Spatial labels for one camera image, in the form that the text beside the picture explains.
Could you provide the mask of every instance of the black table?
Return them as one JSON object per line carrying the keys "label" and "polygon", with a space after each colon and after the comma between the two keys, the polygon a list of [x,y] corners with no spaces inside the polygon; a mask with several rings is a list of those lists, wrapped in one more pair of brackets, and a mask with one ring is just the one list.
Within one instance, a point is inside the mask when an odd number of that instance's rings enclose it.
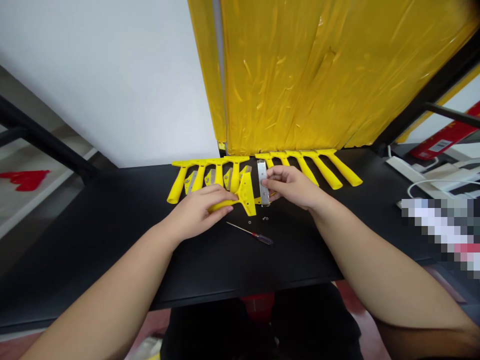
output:
{"label": "black table", "polygon": [[[433,262],[426,239],[406,225],[395,205],[406,197],[410,182],[368,149],[337,154],[364,183],[352,187],[325,158],[343,183],[341,189],[332,190],[307,159],[320,187],[415,261]],[[298,166],[295,159],[289,160]],[[256,159],[243,164],[252,166],[253,190],[259,196]],[[89,183],[0,279],[0,334],[51,324],[174,208],[166,200],[178,170],[171,165],[116,169],[101,172]],[[240,204],[235,205],[225,220],[268,236],[273,246],[222,220],[177,248],[151,309],[343,278],[308,212],[285,199],[256,209],[257,215],[248,217]]]}

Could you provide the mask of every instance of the metal frame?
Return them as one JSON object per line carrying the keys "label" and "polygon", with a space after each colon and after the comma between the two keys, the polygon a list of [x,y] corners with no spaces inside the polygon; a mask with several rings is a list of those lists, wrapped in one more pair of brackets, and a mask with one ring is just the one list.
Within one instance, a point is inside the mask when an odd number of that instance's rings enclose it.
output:
{"label": "metal frame", "polygon": [[2,96],[0,96],[0,124],[7,128],[0,133],[0,147],[22,138],[80,175],[85,185],[99,171]]}
{"label": "metal frame", "polygon": [[380,156],[385,155],[386,147],[392,144],[425,111],[432,111],[450,119],[479,127],[478,120],[466,114],[447,109],[435,103],[470,70],[480,63],[480,29],[470,40],[430,79],[410,104],[387,126],[371,145]]}
{"label": "metal frame", "polygon": [[452,110],[431,102],[425,104],[425,110],[480,129],[480,117]]}

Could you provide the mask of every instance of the scraper handle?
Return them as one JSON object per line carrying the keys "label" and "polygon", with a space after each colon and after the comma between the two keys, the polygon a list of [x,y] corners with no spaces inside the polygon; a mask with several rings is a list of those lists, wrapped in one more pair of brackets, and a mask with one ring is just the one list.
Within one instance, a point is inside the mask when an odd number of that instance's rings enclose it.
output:
{"label": "scraper handle", "polygon": [[195,181],[191,187],[191,192],[200,190],[202,185],[204,184],[204,176],[205,176],[205,166],[199,165],[198,172],[196,173]]}
{"label": "scraper handle", "polygon": [[230,205],[234,205],[234,204],[238,204],[240,202],[240,200],[224,200],[222,202],[219,202],[218,204],[215,204],[215,205],[212,205],[208,208],[208,212],[209,213],[213,213],[214,211],[217,211],[218,209],[221,209],[223,207],[226,207],[226,206],[230,206]]}
{"label": "scraper handle", "polygon": [[359,178],[357,174],[354,173],[347,165],[345,165],[335,154],[329,154],[327,156],[352,186],[358,186],[363,183],[362,179]]}
{"label": "scraper handle", "polygon": [[230,192],[236,193],[240,187],[240,163],[233,163],[233,171],[230,179]]}
{"label": "scraper handle", "polygon": [[325,178],[326,182],[331,186],[333,190],[340,189],[343,184],[340,182],[339,178],[335,176],[335,174],[330,170],[327,165],[324,164],[322,160],[319,159],[318,156],[312,157],[313,162],[320,170],[321,174]]}
{"label": "scraper handle", "polygon": [[302,156],[297,157],[296,159],[298,161],[298,164],[300,165],[301,172],[304,173],[306,177],[311,180],[312,183],[314,183],[317,186],[320,186],[317,179],[314,176],[314,173],[312,172],[312,170],[310,170],[309,166],[305,162],[305,159]]}
{"label": "scraper handle", "polygon": [[187,175],[187,167],[182,166],[178,175],[176,176],[175,182],[171,187],[170,193],[168,194],[168,198],[166,199],[167,203],[170,204],[177,204],[180,199],[180,194],[182,193],[182,189],[184,188],[184,181],[185,175]]}
{"label": "scraper handle", "polygon": [[224,178],[222,177],[222,165],[216,165],[216,170],[215,170],[215,184],[221,185],[222,187],[224,186]]}
{"label": "scraper handle", "polygon": [[290,166],[289,160],[286,157],[281,157],[280,161],[283,166]]}

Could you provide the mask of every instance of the screwdriver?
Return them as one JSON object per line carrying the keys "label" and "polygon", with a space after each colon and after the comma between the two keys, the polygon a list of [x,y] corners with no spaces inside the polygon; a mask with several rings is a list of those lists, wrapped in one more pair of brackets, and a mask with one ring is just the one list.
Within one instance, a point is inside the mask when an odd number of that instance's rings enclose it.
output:
{"label": "screwdriver", "polygon": [[228,222],[228,221],[226,221],[226,223],[229,224],[229,225],[232,225],[232,226],[234,226],[234,227],[236,227],[236,228],[239,228],[240,230],[243,230],[243,231],[245,231],[245,232],[247,232],[247,233],[249,233],[249,234],[251,234],[255,239],[260,240],[262,243],[265,243],[265,244],[267,244],[267,245],[272,245],[272,244],[274,243],[274,241],[273,241],[272,239],[270,239],[270,238],[268,238],[268,237],[266,237],[266,236],[263,236],[263,235],[261,235],[261,234],[257,234],[257,233],[255,233],[255,232],[250,232],[250,231],[245,230],[244,228],[241,228],[240,226],[234,225],[234,224],[232,224],[231,222]]}

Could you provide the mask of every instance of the left hand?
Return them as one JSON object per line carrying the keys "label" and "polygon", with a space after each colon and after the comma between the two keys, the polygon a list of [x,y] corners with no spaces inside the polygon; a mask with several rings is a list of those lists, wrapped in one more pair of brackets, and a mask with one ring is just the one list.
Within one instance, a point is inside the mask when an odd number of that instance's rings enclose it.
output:
{"label": "left hand", "polygon": [[193,238],[210,229],[225,215],[231,212],[233,206],[224,206],[212,213],[209,207],[224,200],[238,200],[238,197],[215,184],[201,188],[187,195],[171,213],[155,227],[162,228],[162,235],[167,235],[176,245],[185,239]]}

